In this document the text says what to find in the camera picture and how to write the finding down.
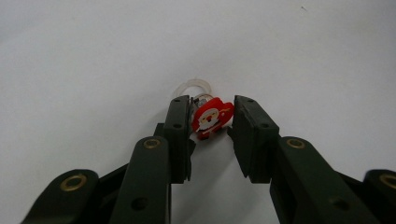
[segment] santa claus figure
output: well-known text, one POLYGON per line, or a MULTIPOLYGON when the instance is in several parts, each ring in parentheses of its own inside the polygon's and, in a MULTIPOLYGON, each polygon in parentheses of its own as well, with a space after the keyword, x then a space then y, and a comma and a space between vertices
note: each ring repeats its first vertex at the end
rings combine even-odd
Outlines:
POLYGON ((195 113, 192 119, 192 129, 198 139, 209 138, 233 117, 233 104, 223 103, 219 97, 202 94, 194 99, 195 113))

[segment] transparent plastic ring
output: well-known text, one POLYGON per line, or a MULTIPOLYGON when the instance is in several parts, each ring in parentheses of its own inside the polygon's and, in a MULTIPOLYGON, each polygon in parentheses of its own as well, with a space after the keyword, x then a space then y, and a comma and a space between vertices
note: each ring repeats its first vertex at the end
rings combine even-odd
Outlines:
POLYGON ((180 86, 177 87, 177 89, 173 93, 173 98, 177 98, 178 96, 181 96, 181 94, 188 89, 189 87, 200 87, 204 92, 203 94, 211 94, 212 89, 210 88, 210 85, 208 82, 202 79, 190 79, 185 83, 182 83, 180 86))

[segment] brass screw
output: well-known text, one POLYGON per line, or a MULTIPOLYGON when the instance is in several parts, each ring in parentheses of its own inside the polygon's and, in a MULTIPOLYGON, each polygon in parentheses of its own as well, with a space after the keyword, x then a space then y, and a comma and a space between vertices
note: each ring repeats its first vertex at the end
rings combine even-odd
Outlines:
POLYGON ((286 142, 290 147, 294 147, 294 148, 305 148, 305 143, 295 139, 295 138, 291 138, 286 142))
POLYGON ((85 183, 87 183, 87 176, 83 175, 83 174, 78 174, 78 175, 72 175, 66 178, 66 180, 64 180, 61 183, 61 190, 63 191, 73 191, 76 189, 80 189, 82 186, 85 185, 85 183), (77 184, 71 184, 70 181, 72 180, 77 180, 77 184))
POLYGON ((396 189, 396 176, 395 175, 389 175, 389 174, 382 174, 379 179, 383 184, 386 186, 396 189))
POLYGON ((150 138, 143 143, 143 146, 148 149, 158 147, 161 144, 160 140, 155 138, 150 138))

